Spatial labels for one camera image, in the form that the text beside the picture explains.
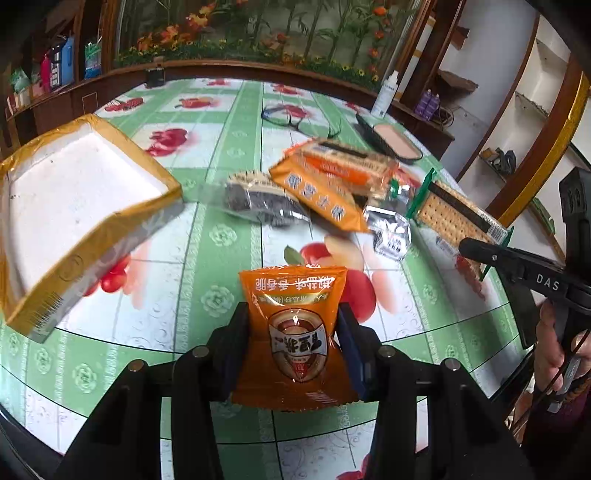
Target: purple bottle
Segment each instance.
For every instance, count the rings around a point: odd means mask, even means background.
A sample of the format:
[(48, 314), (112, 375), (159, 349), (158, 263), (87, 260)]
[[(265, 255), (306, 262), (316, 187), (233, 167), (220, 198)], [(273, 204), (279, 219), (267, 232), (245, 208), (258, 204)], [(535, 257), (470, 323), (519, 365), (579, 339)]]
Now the purple bottle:
[(441, 103), (441, 100), (439, 99), (439, 94), (437, 94), (436, 96), (432, 96), (431, 99), (429, 100), (427, 108), (425, 108), (425, 112), (423, 113), (423, 118), (425, 120), (429, 121), (433, 117), (433, 114), (435, 113), (435, 111), (439, 108), (440, 103)]
[(431, 100), (432, 96), (433, 95), (431, 94), (431, 89), (427, 90), (426, 92), (423, 92), (421, 99), (418, 101), (417, 106), (414, 108), (414, 112), (418, 116), (423, 116), (423, 114), (425, 113), (425, 109), (429, 104), (429, 100)]

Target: product box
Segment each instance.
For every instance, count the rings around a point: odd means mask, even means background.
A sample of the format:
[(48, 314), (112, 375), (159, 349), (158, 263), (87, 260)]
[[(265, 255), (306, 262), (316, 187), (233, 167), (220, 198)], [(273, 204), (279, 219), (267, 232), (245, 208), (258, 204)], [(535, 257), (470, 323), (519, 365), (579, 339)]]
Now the product box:
[(117, 128), (85, 115), (0, 164), (0, 306), (44, 342), (84, 293), (183, 210), (180, 184)]

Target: yellow trim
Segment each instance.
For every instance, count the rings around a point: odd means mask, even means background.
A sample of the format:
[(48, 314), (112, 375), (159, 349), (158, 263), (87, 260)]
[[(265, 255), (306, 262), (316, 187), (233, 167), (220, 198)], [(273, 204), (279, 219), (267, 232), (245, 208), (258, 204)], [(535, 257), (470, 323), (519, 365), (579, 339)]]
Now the yellow trim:
[(504, 226), (509, 226), (515, 221), (521, 212), (525, 210), (529, 202), (540, 191), (544, 183), (546, 183), (546, 180), (550, 178), (550, 175), (552, 175), (552, 172), (564, 155), (566, 148), (569, 146), (569, 143), (572, 140), (577, 127), (579, 126), (579, 122), (583, 116), (583, 112), (587, 104), (588, 90), (589, 80), (584, 75), (584, 73), (582, 73), (573, 106), (570, 108), (569, 115), (564, 123), (564, 126), (562, 127), (562, 130), (560, 131), (560, 134), (558, 135), (558, 138), (540, 165), (540, 168), (538, 168), (521, 193), (499, 218), (500, 223)]

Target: orange wafer package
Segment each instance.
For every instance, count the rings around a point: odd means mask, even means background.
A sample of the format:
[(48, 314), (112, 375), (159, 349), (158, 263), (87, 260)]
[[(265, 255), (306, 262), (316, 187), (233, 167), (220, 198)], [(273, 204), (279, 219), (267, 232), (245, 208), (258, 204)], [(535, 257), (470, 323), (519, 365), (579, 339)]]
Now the orange wafer package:
[(232, 402), (299, 411), (358, 399), (333, 340), (346, 278), (311, 265), (240, 272), (250, 338)]
[(341, 230), (369, 232), (363, 212), (339, 178), (310, 165), (301, 153), (269, 169), (272, 180)]

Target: barcode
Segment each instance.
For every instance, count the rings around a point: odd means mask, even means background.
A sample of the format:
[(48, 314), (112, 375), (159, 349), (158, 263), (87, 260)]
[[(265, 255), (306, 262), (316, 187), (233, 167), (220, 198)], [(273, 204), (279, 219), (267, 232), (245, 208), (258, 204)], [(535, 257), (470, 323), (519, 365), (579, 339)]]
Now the barcode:
[(505, 230), (500, 225), (493, 223), (486, 234), (489, 237), (491, 237), (497, 244), (500, 244), (505, 239), (507, 235), (507, 230)]
[(32, 314), (33, 321), (35, 321), (35, 330), (43, 330), (51, 320), (52, 315), (61, 307), (63, 302), (64, 299), (58, 294), (49, 294), (41, 304), (40, 308)]

